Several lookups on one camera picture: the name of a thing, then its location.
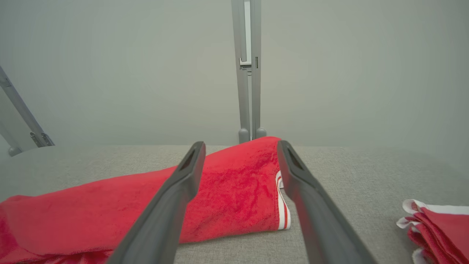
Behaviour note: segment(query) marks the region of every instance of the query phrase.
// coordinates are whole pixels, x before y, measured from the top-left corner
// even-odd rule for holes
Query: gray table surface
[[[189,146],[38,148],[0,164],[0,201],[179,163]],[[207,153],[226,148],[207,146]],[[395,222],[405,199],[469,205],[469,177],[426,155],[389,148],[295,147],[380,264],[409,264],[416,246]],[[175,263],[307,263],[294,204],[291,229],[180,245]]]

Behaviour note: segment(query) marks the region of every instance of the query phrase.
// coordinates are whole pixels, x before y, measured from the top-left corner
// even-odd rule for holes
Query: gray vertical post
[[[251,6],[251,99],[252,139],[267,135],[261,125],[261,0],[250,0]]]
[[[246,61],[246,28],[244,20],[244,1],[231,0],[234,33],[234,54],[236,61],[236,77],[238,82],[239,117],[241,129],[238,132],[239,143],[250,140],[249,124],[249,93],[248,73],[241,67],[241,61]]]

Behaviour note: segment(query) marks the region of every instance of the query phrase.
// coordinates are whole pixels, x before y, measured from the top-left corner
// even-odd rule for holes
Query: gray wall
[[[2,0],[0,65],[56,145],[233,145],[231,3]]]
[[[262,2],[261,126],[391,146],[469,175],[469,1]]]

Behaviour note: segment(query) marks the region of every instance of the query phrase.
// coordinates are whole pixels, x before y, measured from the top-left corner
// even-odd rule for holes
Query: folded red towel
[[[208,155],[180,243],[287,229],[278,189],[278,138]],[[175,167],[0,203],[0,263],[103,263]]]
[[[415,264],[469,264],[469,207],[424,204],[405,200],[402,207],[412,214],[397,222],[410,226],[409,238],[418,246]]]

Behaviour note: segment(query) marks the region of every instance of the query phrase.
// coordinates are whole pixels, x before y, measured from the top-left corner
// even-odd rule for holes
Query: red towel
[[[265,137],[206,157],[180,243],[290,227],[278,189],[278,140]],[[7,199],[0,203],[0,264],[104,263],[174,169]]]
[[[405,200],[402,207],[412,214],[397,222],[410,226],[409,238],[418,246],[415,264],[469,264],[469,207],[424,204]]]

